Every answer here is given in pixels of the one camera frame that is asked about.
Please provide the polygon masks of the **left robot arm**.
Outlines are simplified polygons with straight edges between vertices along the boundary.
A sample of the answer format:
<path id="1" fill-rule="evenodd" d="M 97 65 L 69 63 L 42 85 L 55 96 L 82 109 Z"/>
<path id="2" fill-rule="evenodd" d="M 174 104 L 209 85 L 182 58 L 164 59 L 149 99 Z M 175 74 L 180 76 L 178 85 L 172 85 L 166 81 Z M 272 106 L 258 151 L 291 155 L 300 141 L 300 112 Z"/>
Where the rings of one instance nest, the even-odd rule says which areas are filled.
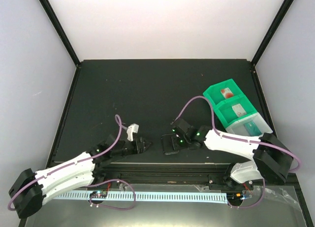
<path id="1" fill-rule="evenodd" d="M 9 190 L 8 208 L 15 211 L 19 219 L 26 219 L 63 193 L 90 185 L 101 187 L 106 180 L 105 166 L 124 157 L 142 154 L 151 145 L 152 142 L 142 136 L 128 140 L 110 135 L 90 150 L 59 165 L 36 172 L 28 168 L 20 173 Z"/>

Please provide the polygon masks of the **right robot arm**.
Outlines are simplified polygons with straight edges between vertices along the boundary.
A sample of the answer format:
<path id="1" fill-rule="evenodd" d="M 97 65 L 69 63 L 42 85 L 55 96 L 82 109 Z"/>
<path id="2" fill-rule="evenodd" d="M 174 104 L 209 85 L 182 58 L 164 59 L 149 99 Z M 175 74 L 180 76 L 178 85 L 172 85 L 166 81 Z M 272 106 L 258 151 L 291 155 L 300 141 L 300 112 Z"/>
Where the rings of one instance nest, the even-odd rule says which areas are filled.
<path id="1" fill-rule="evenodd" d="M 237 191 L 249 181 L 263 179 L 275 185 L 286 183 L 293 156 L 273 135 L 246 137 L 228 134 L 212 126 L 195 128 L 179 118 L 172 125 L 171 142 L 174 149 L 202 149 L 234 154 L 247 161 L 232 162 L 225 173 L 209 174 L 209 183 L 222 191 Z"/>

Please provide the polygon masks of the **black leather card holder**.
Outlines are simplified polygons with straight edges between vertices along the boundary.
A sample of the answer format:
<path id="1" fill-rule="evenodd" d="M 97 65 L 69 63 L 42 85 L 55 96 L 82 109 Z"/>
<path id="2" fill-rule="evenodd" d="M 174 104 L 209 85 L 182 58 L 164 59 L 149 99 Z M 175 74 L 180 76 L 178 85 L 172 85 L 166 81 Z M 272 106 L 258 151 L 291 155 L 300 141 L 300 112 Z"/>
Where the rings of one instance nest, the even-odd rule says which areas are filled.
<path id="1" fill-rule="evenodd" d="M 172 147 L 172 141 L 171 138 L 175 137 L 176 134 L 171 133 L 171 134 L 164 134 L 161 136 L 161 143 L 162 143 L 162 148 L 163 148 L 163 153 L 164 155 L 174 155 L 177 153 L 174 153 L 173 147 Z"/>

